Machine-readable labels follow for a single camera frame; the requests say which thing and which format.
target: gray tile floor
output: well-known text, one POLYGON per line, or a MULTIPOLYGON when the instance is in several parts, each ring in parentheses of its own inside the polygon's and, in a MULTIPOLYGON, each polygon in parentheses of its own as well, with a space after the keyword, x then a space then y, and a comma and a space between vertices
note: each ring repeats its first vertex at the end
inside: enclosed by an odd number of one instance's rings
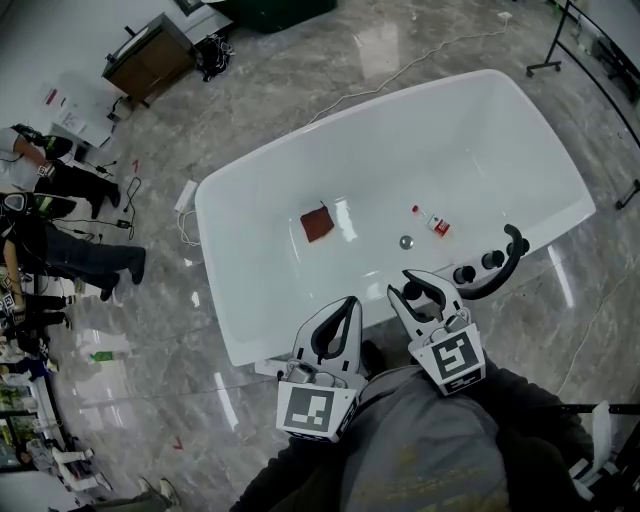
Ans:
MULTIPOLYGON (((147 274, 139 287, 125 276, 107 304, 83 296, 72 312, 74 331, 52 330, 61 367, 54 385, 69 430, 95 449, 114 496, 134 495, 138 475, 166 476, 184 510, 225 510, 285 442, 273 427, 275 383, 230 365, 202 253, 180 242, 173 207, 186 180, 201 181, 303 126, 346 93, 376 87, 443 39, 500 29, 504 10, 514 14, 506 35, 452 44, 380 94, 483 68, 507 73, 524 89, 566 146, 598 211, 527 257, 504 289, 472 304, 484 344, 499 364, 556 391, 584 341, 562 398, 640 396, 640 199, 623 212, 612 208, 640 160, 613 110, 568 58, 560 53, 561 73, 525 77, 524 67, 546 55, 557 14, 538 0, 339 4, 279 34, 236 31, 237 55, 223 75, 208 84, 196 73, 184 77, 122 123, 105 154, 93 155, 95 163, 118 157, 114 172, 124 189, 139 161, 134 242, 148 250, 147 274), (116 351, 117 360, 88 363, 97 350, 116 351)), ((102 218, 128 215, 105 207, 102 218)), ((193 216, 187 229, 197 238, 193 216)), ((105 242, 126 242, 123 231, 97 231, 105 242)), ((367 334, 390 360, 406 358, 398 322, 367 334)))

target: white t-shirt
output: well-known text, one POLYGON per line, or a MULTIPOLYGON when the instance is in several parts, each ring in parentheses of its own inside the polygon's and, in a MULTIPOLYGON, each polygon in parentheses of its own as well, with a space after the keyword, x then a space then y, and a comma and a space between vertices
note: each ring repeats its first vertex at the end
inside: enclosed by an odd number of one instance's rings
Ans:
MULTIPOLYGON (((18 135, 13 128, 0 129, 0 190, 18 188, 33 192, 39 179, 38 167, 13 151, 18 135)), ((36 149, 44 155, 42 148, 36 149)))

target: bathtub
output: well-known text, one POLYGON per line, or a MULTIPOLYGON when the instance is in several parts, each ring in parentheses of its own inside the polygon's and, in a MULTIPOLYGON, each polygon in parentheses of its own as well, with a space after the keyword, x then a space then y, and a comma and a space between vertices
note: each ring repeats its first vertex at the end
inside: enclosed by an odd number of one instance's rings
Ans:
POLYGON ((483 70, 405 89, 278 139, 208 176, 196 194, 202 250, 234 365, 290 353, 304 321, 357 296, 363 323, 394 316, 388 284, 447 279, 509 242, 531 254, 595 212, 551 127, 506 75, 483 70), (300 216, 333 230, 309 243, 300 216), (439 237, 412 212, 450 224, 439 237), (413 239, 404 250, 401 237, 413 239))

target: green pants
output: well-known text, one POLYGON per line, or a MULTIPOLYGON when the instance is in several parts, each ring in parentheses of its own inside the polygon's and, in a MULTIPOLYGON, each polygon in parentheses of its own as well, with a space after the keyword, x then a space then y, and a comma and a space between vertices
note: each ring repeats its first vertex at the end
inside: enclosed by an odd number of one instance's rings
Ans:
POLYGON ((164 512, 171 507, 171 502, 162 494, 151 490, 128 500, 110 500, 91 506, 95 510, 113 512, 164 512))

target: brown cabinet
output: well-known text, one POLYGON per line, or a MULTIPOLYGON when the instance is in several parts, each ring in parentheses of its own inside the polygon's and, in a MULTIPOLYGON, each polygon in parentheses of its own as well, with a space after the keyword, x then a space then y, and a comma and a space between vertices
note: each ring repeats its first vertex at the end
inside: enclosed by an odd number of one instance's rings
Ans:
POLYGON ((122 46, 124 52, 120 48, 108 59, 102 76, 136 101, 144 102, 159 87, 195 66, 191 42, 164 14, 135 37, 130 47, 130 43, 122 46))

